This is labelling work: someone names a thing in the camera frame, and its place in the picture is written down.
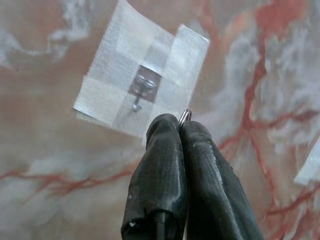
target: metal ring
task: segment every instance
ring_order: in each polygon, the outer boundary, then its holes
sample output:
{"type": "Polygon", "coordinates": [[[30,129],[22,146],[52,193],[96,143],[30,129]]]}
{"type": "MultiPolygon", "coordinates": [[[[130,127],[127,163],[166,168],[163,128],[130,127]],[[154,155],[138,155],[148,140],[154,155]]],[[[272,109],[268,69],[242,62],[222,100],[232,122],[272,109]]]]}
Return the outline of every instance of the metal ring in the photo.
{"type": "Polygon", "coordinates": [[[190,121],[191,117],[192,117],[192,111],[190,111],[189,109],[186,109],[179,120],[180,128],[183,126],[185,122],[190,121]]]}

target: white tape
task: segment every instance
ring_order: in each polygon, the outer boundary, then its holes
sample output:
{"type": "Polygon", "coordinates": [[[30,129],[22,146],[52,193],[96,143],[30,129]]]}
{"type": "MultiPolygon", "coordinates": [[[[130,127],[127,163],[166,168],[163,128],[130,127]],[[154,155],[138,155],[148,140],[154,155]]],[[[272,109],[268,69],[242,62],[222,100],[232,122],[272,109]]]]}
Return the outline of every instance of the white tape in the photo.
{"type": "Polygon", "coordinates": [[[320,181],[318,176],[320,170],[320,137],[309,153],[303,167],[294,178],[294,183],[300,185],[308,185],[310,180],[320,181]]]}
{"type": "Polygon", "coordinates": [[[182,25],[176,37],[119,1],[74,108],[77,118],[143,137],[163,113],[187,108],[209,40],[182,25]],[[138,75],[154,82],[134,112],[138,75]]]}

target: small metal piece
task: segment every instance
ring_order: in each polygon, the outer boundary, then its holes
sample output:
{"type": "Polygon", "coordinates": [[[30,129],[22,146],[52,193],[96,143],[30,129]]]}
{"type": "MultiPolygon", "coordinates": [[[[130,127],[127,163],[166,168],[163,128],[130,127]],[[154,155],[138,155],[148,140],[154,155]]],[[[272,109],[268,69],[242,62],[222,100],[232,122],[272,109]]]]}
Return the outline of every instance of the small metal piece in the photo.
{"type": "Polygon", "coordinates": [[[179,120],[180,128],[183,126],[185,122],[190,121],[191,117],[192,117],[192,111],[190,111],[189,109],[186,109],[179,120]]]}
{"type": "Polygon", "coordinates": [[[156,87],[154,81],[145,79],[144,76],[139,75],[136,84],[133,86],[133,91],[137,94],[134,103],[132,104],[132,110],[136,113],[141,109],[139,101],[141,97],[145,97],[151,94],[156,87]]]}

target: marble surface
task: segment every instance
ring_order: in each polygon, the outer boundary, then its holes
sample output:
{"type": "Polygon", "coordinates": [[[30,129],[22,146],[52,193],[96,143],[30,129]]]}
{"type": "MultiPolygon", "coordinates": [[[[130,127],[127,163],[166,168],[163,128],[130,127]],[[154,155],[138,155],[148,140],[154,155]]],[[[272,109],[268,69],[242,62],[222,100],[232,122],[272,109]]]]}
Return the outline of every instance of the marble surface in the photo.
{"type": "MultiPolygon", "coordinates": [[[[320,135],[320,2],[129,2],[173,34],[195,20],[208,32],[193,119],[233,166],[266,239],[318,240],[319,178],[294,180],[320,135]]],[[[0,0],[1,240],[121,239],[141,140],[72,109],[116,4],[0,0]]]]}

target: pink marble background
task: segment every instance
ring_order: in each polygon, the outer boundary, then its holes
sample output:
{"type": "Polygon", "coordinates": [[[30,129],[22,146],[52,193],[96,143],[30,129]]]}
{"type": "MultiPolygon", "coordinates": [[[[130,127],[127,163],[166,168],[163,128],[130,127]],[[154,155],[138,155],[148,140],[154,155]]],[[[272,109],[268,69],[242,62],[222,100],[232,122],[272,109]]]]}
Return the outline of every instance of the pink marble background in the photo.
{"type": "MultiPolygon", "coordinates": [[[[268,240],[320,239],[320,183],[294,183],[320,135],[318,0],[131,0],[211,46],[190,108],[268,240]]],[[[115,0],[0,1],[0,239],[120,240],[141,140],[72,110],[115,0]]]]}

